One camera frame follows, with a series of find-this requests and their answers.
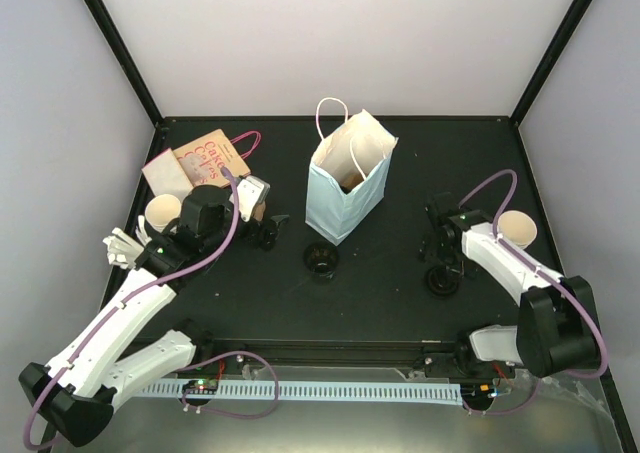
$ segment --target bag handle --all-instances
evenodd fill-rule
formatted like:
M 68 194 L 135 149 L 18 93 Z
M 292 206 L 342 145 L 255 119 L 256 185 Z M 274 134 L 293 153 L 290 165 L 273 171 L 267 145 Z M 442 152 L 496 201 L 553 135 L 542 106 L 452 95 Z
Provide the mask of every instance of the bag handle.
M 344 108 L 345 123 L 349 119 L 349 108 L 347 108 L 347 105 L 344 104 L 344 101 L 339 100 L 338 98 L 332 98 L 330 96 L 321 99 L 320 103 L 318 103 L 318 106 L 316 107 L 316 130 L 318 130 L 318 134 L 320 135 L 320 141 L 324 140 L 324 135 L 322 134 L 322 130 L 320 129 L 320 107 L 322 106 L 322 103 L 324 103 L 327 100 L 337 101 L 338 103 L 340 103 Z
M 342 107 L 344 108 L 344 121 L 345 121 L 345 123 L 349 119 L 349 108 L 347 108 L 347 105 L 344 103 L 344 101 L 342 101 L 342 100 L 340 100 L 338 98 L 333 98 L 331 96 L 328 96 L 326 98 L 321 99 L 320 102 L 318 103 L 318 106 L 316 107 L 316 130 L 318 130 L 318 135 L 320 135 L 320 141 L 324 140 L 324 135 L 322 134 L 322 129 L 320 129 L 320 107 L 322 106 L 322 103 L 324 103 L 327 100 L 337 101 L 338 103 L 340 103 L 342 105 Z M 353 137 L 351 137 L 351 140 L 349 141 L 349 153 L 351 153 L 351 159 L 353 160 L 353 163 L 356 165 L 356 168 L 358 169 L 358 173 L 360 173 L 362 175 L 362 179 L 363 180 L 366 180 L 367 179 L 367 175 L 365 175 L 364 171 L 362 171 L 362 168 L 360 168 L 360 165 L 358 164 L 358 161 L 356 160 L 356 155 L 353 153 Z

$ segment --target tan cup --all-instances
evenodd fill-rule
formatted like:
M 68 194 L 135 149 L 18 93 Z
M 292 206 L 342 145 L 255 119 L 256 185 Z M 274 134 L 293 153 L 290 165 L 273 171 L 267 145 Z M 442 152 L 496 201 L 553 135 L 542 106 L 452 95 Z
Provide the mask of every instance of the tan cup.
M 528 247 L 538 236 L 538 227 L 529 215 L 522 211 L 505 211 L 498 218 L 498 230 L 512 243 L 522 249 Z
M 154 230 L 162 232 L 174 218 L 180 216 L 182 205 L 173 195 L 158 195 L 149 202 L 144 217 Z

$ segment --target gray wall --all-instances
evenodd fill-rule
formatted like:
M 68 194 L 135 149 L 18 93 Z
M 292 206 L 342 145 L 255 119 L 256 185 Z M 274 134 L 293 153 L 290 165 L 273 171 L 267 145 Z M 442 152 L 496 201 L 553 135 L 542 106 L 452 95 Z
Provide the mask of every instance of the gray wall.
M 172 116 L 311 115 L 325 96 L 353 112 L 508 115 L 571 4 L 104 2 L 160 109 Z
M 564 266 L 594 287 L 640 439 L 640 3 L 594 0 L 522 130 Z
M 0 451 L 15 452 L 18 374 L 97 311 L 101 240 L 126 218 L 152 126 L 82 0 L 0 0 L 0 18 Z

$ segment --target black work surface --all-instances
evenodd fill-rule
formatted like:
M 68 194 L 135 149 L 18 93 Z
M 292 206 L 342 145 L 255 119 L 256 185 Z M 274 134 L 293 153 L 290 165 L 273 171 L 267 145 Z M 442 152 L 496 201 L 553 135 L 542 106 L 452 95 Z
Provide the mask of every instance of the black work surface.
M 309 160 L 319 138 L 313 118 L 177 119 L 164 147 L 179 147 L 214 129 L 228 138 L 259 130 L 262 142 L 248 158 L 252 173 L 271 184 L 267 216 L 289 214 L 274 250 L 234 242 L 217 264 L 193 280 L 143 330 L 156 339 L 184 318 L 192 318 L 217 339 L 304 342 L 449 342 L 462 331 L 515 324 L 517 307 L 488 274 L 463 282 L 452 297 L 434 297 L 423 286 L 425 264 L 417 259 L 427 228 L 427 195 L 451 191 L 462 198 L 489 175 L 513 168 L 519 177 L 510 205 L 538 225 L 528 249 L 557 267 L 551 239 L 538 207 L 535 185 L 516 129 L 506 119 L 382 117 L 399 138 L 385 198 L 339 245 L 340 264 L 328 284 L 312 281 L 302 253 L 319 239 L 305 224 Z M 323 120 L 325 131 L 337 119 Z M 239 152 L 252 139 L 236 145 Z M 469 206 L 493 214 L 509 179 L 501 178 Z

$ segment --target pink string handle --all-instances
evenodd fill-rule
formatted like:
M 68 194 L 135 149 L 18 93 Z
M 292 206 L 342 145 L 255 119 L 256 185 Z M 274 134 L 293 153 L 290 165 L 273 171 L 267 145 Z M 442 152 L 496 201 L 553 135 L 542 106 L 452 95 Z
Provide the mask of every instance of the pink string handle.
M 259 131 L 251 130 L 241 134 L 240 136 L 236 136 L 233 140 L 231 140 L 231 144 L 233 145 L 239 142 L 240 140 L 244 140 L 245 138 L 251 135 L 255 135 L 256 139 L 253 140 L 253 146 L 249 149 L 249 151 L 240 155 L 240 158 L 242 158 L 243 160 L 246 160 L 247 158 L 249 158 L 251 153 L 253 153 L 253 151 L 258 147 L 258 145 L 260 144 L 260 141 L 262 140 L 262 134 Z

